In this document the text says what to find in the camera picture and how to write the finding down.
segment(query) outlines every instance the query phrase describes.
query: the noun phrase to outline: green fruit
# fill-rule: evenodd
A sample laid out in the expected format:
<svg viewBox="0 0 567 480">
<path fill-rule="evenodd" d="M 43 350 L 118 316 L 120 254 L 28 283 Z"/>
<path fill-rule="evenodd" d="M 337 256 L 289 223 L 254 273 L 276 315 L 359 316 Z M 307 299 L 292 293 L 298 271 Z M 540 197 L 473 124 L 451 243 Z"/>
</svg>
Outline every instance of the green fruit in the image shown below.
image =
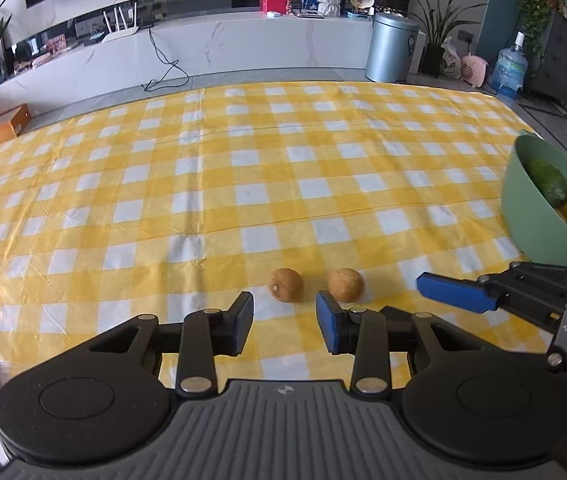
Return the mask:
<svg viewBox="0 0 567 480">
<path fill-rule="evenodd" d="M 525 170 L 551 206 L 561 207 L 567 202 L 567 180 L 557 168 L 533 158 L 526 164 Z"/>
</svg>

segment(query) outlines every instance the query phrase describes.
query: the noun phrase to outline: white plastic bag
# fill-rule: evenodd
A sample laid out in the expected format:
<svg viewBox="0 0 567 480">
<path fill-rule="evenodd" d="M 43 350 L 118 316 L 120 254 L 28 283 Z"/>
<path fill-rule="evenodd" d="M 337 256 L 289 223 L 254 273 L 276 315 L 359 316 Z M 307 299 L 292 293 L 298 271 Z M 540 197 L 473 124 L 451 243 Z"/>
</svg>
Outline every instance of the white plastic bag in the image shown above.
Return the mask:
<svg viewBox="0 0 567 480">
<path fill-rule="evenodd" d="M 461 60 L 457 49 L 451 44 L 452 36 L 448 36 L 443 44 L 443 57 L 441 58 L 441 73 L 453 79 L 461 78 Z"/>
</svg>

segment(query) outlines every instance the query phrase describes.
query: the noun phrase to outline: brown round fruit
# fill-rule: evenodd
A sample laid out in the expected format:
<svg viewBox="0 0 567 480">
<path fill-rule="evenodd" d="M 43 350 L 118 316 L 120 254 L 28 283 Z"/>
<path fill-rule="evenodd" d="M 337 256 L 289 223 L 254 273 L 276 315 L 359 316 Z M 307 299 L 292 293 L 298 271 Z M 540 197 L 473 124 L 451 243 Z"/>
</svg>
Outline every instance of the brown round fruit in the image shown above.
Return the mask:
<svg viewBox="0 0 567 480">
<path fill-rule="evenodd" d="M 277 269 L 270 276 L 268 290 L 277 300 L 290 303 L 301 296 L 303 278 L 295 270 Z"/>
<path fill-rule="evenodd" d="M 335 300 L 352 303 L 363 292 L 363 278 L 354 269 L 333 270 L 327 277 L 327 290 Z"/>
</svg>

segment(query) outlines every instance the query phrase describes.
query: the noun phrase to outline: black plant pot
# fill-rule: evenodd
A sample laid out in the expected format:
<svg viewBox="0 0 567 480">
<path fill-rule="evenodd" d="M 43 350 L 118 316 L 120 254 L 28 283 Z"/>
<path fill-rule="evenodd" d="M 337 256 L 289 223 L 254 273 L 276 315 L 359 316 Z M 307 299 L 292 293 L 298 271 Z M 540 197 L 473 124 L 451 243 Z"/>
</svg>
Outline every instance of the black plant pot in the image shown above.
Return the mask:
<svg viewBox="0 0 567 480">
<path fill-rule="evenodd" d="M 431 75 L 432 77 L 439 77 L 439 70 L 441 70 L 441 59 L 443 58 L 443 47 L 429 44 L 425 47 L 425 56 L 421 63 L 421 72 Z"/>
</svg>

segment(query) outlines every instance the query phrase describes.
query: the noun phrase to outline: gray cabinet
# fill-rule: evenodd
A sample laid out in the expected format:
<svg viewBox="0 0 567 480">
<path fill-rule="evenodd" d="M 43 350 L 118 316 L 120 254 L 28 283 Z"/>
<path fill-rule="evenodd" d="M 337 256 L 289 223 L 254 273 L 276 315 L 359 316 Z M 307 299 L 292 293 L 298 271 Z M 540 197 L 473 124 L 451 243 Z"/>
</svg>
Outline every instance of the gray cabinet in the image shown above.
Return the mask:
<svg viewBox="0 0 567 480">
<path fill-rule="evenodd" d="M 553 12 L 544 56 L 529 89 L 567 103 L 567 19 Z"/>
</svg>

